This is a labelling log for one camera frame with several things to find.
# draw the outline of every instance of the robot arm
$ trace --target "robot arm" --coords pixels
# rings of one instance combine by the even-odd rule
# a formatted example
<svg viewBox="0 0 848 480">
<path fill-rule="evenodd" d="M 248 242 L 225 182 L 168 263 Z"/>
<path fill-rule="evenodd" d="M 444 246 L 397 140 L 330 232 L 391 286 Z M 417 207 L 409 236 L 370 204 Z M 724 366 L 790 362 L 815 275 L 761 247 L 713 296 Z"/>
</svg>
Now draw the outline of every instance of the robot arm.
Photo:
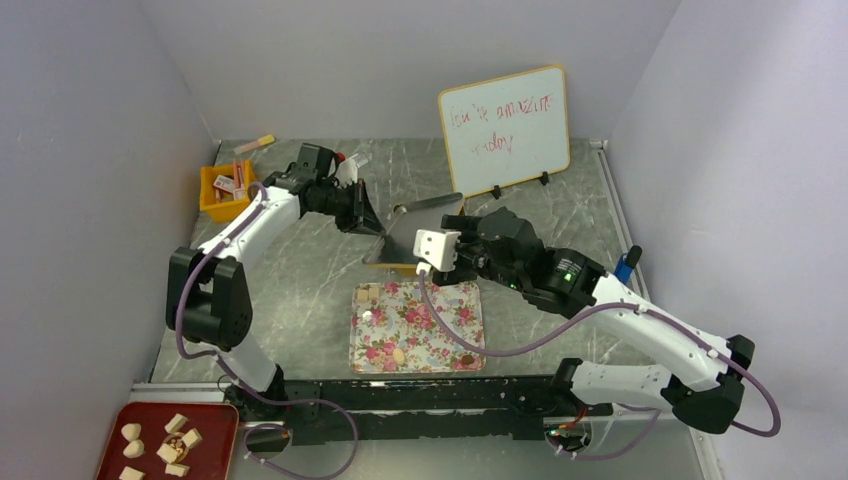
<svg viewBox="0 0 848 480">
<path fill-rule="evenodd" d="M 253 308 L 246 272 L 280 233 L 307 212 L 335 217 L 336 226 L 347 233 L 380 235 L 383 227 L 364 181 L 357 178 L 356 166 L 332 150 L 303 144 L 297 160 L 285 172 L 272 173 L 263 185 L 264 198 L 257 195 L 220 234 L 197 249 L 179 248 L 171 255 L 166 324 L 175 329 L 183 288 L 201 259 L 211 254 L 186 301 L 184 338 L 211 346 L 238 378 L 266 398 L 285 400 L 282 369 L 250 334 Z M 260 202 L 263 208 L 257 214 Z M 218 248 L 222 241 L 223 248 Z"/>
<path fill-rule="evenodd" d="M 433 282 L 450 285 L 482 277 L 521 293 L 538 309 L 571 318 L 586 307 L 611 302 L 636 311 L 608 309 L 591 317 L 597 327 L 651 356 L 657 365 L 610 366 L 564 359 L 554 387 L 582 405 L 624 403 L 671 409 L 684 423 L 723 433 L 739 411 L 741 376 L 717 353 L 748 368 L 754 344 L 696 329 L 641 298 L 597 262 L 567 248 L 546 247 L 527 220 L 506 208 L 484 217 L 446 215 L 446 232 L 419 230 L 415 254 L 435 266 Z M 642 315 L 654 310 L 697 335 L 707 352 L 672 326 Z"/>
</svg>

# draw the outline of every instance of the whiteboard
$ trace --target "whiteboard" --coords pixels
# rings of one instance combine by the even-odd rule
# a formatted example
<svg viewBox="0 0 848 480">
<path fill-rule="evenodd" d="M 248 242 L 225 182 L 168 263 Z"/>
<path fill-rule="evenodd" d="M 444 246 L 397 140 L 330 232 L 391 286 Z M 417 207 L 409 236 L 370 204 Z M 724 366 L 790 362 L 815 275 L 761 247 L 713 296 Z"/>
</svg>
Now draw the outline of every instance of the whiteboard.
<svg viewBox="0 0 848 480">
<path fill-rule="evenodd" d="M 571 161 L 560 66 L 445 90 L 439 113 L 453 189 L 466 197 L 564 170 Z"/>
</svg>

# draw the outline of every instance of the blue object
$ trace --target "blue object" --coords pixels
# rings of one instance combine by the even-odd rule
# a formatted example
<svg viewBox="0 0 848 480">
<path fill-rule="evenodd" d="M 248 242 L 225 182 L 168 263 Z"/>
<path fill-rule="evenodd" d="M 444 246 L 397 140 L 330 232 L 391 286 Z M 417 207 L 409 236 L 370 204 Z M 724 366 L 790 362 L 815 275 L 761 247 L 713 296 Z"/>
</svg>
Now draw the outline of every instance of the blue object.
<svg viewBox="0 0 848 480">
<path fill-rule="evenodd" d="M 633 245 L 627 253 L 622 253 L 621 256 L 618 257 L 618 264 L 615 266 L 615 271 L 613 271 L 612 274 L 618 279 L 618 281 L 627 285 L 627 282 L 630 280 L 630 275 L 633 274 L 633 269 L 636 268 L 636 264 L 639 263 L 639 259 L 641 257 L 642 247 Z"/>
</svg>

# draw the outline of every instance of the yellow bin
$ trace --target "yellow bin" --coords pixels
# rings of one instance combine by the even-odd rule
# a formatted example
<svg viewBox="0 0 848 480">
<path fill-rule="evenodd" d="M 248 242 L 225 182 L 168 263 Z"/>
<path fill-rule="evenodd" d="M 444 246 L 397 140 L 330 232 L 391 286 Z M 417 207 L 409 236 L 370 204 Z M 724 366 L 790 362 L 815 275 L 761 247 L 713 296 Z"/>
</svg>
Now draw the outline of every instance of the yellow bin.
<svg viewBox="0 0 848 480">
<path fill-rule="evenodd" d="M 256 175 L 253 173 L 253 166 L 250 163 L 250 160 L 245 160 L 244 162 L 244 170 L 245 176 L 247 177 L 247 184 L 256 181 Z M 212 184 L 215 182 L 215 179 L 218 178 L 218 175 L 227 175 L 233 176 L 233 165 L 220 165 L 217 167 L 202 167 L 200 169 L 200 211 L 206 212 L 212 220 L 215 220 L 217 223 L 224 223 L 232 221 L 236 218 L 248 205 L 250 205 L 249 198 L 243 198 L 241 200 L 230 200 L 221 203 L 215 203 L 215 188 Z"/>
</svg>

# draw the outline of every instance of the floral placemat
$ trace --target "floral placemat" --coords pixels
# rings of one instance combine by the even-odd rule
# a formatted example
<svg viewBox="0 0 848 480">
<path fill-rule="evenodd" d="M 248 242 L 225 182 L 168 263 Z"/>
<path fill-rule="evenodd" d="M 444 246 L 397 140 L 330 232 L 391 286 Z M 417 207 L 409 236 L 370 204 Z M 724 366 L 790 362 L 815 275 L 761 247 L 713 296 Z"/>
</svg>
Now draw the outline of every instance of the floral placemat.
<svg viewBox="0 0 848 480">
<path fill-rule="evenodd" d="M 438 287 L 428 282 L 427 289 L 453 331 L 484 347 L 477 284 Z M 358 373 L 436 373 L 480 370 L 485 357 L 462 348 L 436 324 L 418 282 L 366 283 L 353 295 L 350 364 Z"/>
</svg>

